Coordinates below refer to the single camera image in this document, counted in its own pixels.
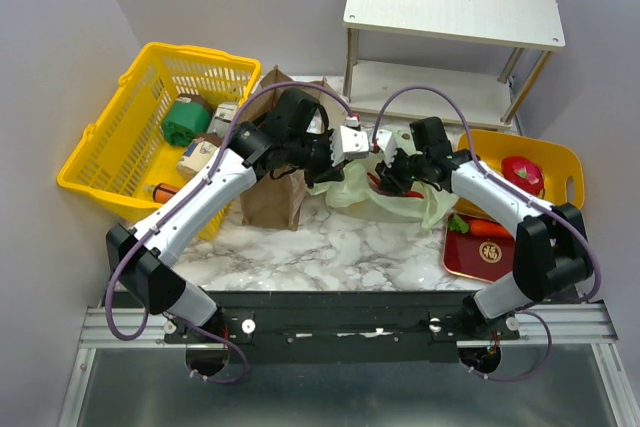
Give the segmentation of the orange carrot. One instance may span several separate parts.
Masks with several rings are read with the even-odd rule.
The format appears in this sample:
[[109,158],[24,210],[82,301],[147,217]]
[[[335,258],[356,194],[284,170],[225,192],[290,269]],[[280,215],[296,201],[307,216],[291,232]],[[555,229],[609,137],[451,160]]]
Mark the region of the orange carrot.
[[511,233],[498,223],[480,218],[465,219],[458,214],[449,217],[448,228],[475,237],[510,238]]

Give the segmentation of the brown paper bag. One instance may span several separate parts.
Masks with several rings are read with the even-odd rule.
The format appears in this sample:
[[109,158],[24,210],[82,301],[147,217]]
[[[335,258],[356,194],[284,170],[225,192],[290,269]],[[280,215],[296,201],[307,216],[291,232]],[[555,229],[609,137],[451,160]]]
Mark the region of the brown paper bag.
[[[263,75],[254,93],[270,85],[293,80],[276,65]],[[310,82],[327,91],[298,87],[318,100],[325,108],[329,128],[342,125],[347,117],[347,112],[336,98],[329,95],[332,93],[340,97],[327,79],[323,77],[321,80],[301,82]],[[271,112],[284,89],[284,87],[280,87],[260,95],[240,115],[238,124],[244,121],[256,121],[264,114]],[[297,171],[276,180],[266,174],[256,185],[240,195],[242,223],[267,229],[295,231],[298,228],[300,209],[306,195],[307,187],[303,172]]]

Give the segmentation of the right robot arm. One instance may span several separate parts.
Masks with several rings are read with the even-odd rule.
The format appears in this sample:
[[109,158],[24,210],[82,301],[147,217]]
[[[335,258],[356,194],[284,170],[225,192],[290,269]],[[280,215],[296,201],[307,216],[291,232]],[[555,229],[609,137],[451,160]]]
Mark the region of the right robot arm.
[[473,148],[453,150],[442,121],[429,117],[410,125],[416,153],[398,147],[392,134],[374,131],[372,149],[381,190],[402,195],[417,181],[464,198],[497,221],[515,240],[512,269],[463,300],[454,318],[469,337],[480,339],[497,319],[558,294],[596,273],[580,210],[554,205],[527,193],[486,163]]

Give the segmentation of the red dragon fruit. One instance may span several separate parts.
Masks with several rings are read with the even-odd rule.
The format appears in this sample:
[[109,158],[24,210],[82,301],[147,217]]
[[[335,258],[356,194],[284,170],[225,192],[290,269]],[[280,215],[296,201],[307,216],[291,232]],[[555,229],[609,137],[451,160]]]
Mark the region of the red dragon fruit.
[[545,190],[542,168],[526,157],[504,158],[501,173],[506,180],[531,195],[540,196]]

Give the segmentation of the red chili pepper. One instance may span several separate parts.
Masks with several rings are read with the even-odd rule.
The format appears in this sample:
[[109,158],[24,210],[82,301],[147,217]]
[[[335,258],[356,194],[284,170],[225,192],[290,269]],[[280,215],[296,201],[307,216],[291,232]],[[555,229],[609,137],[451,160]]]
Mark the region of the red chili pepper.
[[373,173],[368,172],[367,177],[369,178],[370,187],[378,194],[390,197],[404,197],[404,198],[417,198],[423,199],[424,195],[421,192],[415,190],[409,190],[403,194],[395,194],[390,191],[386,191],[381,187],[381,180],[374,175]]

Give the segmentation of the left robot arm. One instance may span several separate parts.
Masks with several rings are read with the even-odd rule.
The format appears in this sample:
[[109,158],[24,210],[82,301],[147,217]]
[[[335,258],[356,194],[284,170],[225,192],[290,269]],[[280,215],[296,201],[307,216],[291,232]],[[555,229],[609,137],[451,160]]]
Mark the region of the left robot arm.
[[169,314],[201,342],[222,330],[220,306],[200,287],[176,273],[174,264],[191,240],[232,200],[278,169],[301,170],[309,184],[338,181],[345,164],[368,153],[358,116],[348,111],[335,127],[307,84],[282,82],[276,106],[254,120],[235,116],[220,148],[182,189],[133,227],[113,227],[106,244],[111,268],[104,306],[112,333],[117,285],[147,315]]

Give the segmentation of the green plastic grocery bag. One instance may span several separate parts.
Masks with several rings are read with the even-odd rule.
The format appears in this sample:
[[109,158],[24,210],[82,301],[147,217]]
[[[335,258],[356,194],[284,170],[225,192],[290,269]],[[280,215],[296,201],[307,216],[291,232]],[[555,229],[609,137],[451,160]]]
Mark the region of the green plastic grocery bag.
[[[407,154],[417,152],[410,145],[412,137],[407,130],[389,131],[394,134],[399,148]],[[370,145],[369,155],[344,162],[345,179],[342,182],[317,184],[309,189],[309,193],[323,196],[328,207],[350,217],[379,222],[418,222],[423,230],[431,229],[453,208],[458,197],[420,182],[415,182],[412,190],[421,192],[423,199],[390,197],[376,193],[369,185],[367,173],[376,175],[375,167],[383,159],[374,150],[371,134],[366,133]]]

